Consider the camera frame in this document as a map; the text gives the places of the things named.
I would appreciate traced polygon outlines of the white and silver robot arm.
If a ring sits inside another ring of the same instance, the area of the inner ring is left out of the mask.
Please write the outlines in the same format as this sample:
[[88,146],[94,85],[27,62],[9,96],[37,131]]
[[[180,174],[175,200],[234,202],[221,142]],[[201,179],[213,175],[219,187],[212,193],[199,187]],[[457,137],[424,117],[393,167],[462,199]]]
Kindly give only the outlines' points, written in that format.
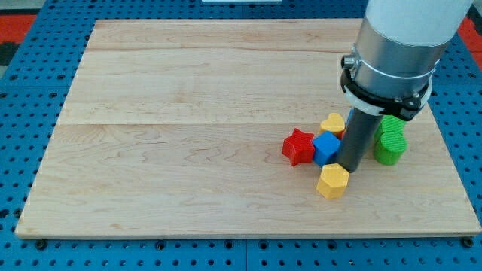
[[432,75],[472,0],[370,0],[340,78],[364,116],[412,120],[429,100]]

